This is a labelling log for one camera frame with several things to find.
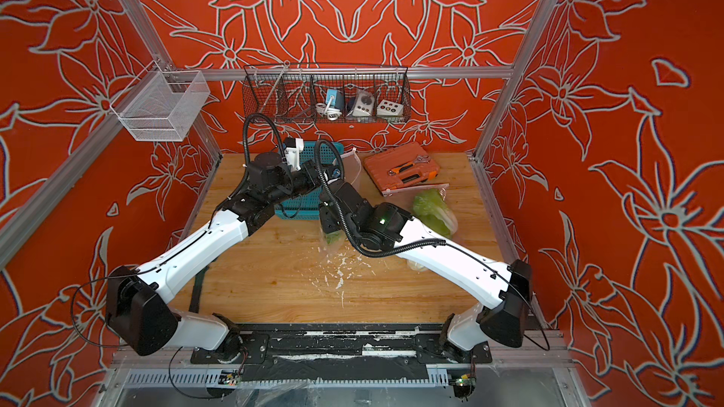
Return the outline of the green chinese cabbage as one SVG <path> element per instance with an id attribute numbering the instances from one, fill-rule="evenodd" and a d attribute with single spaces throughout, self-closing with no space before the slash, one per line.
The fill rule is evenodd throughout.
<path id="1" fill-rule="evenodd" d="M 424 190 L 417 194 L 413 200 L 413 214 L 443 237 L 452 237 L 459 229 L 454 211 L 445 203 L 439 190 Z"/>
<path id="2" fill-rule="evenodd" d="M 327 247 L 341 245 L 346 240 L 345 233 L 341 230 L 326 233 L 322 232 L 322 244 Z"/>

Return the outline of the clear pink zipper bag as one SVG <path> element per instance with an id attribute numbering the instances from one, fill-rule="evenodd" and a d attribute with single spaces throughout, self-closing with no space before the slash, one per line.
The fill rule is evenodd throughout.
<path id="1" fill-rule="evenodd" d="M 447 184 L 412 186 L 385 192 L 385 202 L 406 211 L 410 218 L 395 247 L 421 240 L 451 240 L 459 229 L 454 211 L 446 203 Z"/>

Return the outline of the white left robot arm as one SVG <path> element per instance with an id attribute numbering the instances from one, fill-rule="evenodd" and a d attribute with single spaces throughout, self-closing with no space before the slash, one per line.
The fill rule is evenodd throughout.
<path id="1" fill-rule="evenodd" d="M 275 214 L 275 207 L 320 188 L 320 177 L 343 177 L 340 162 L 309 160 L 293 170 L 277 153 L 247 162 L 239 186 L 203 227 L 136 269 L 115 269 L 107 283 L 106 324 L 139 356 L 165 347 L 207 350 L 230 363 L 243 352 L 236 326 L 220 315 L 171 308 L 181 288 L 211 262 L 248 239 Z"/>

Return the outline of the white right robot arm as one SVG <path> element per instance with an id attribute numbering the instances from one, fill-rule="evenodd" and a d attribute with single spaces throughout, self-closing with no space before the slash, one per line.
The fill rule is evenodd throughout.
<path id="1" fill-rule="evenodd" d="M 472 350 L 485 341 L 520 348 L 532 309 L 533 269 L 473 252 L 433 231 L 392 203 L 374 207 L 342 181 L 322 186 L 322 221 L 335 225 L 362 256 L 398 256 L 454 283 L 476 305 L 450 319 L 442 340 L 458 350 Z"/>

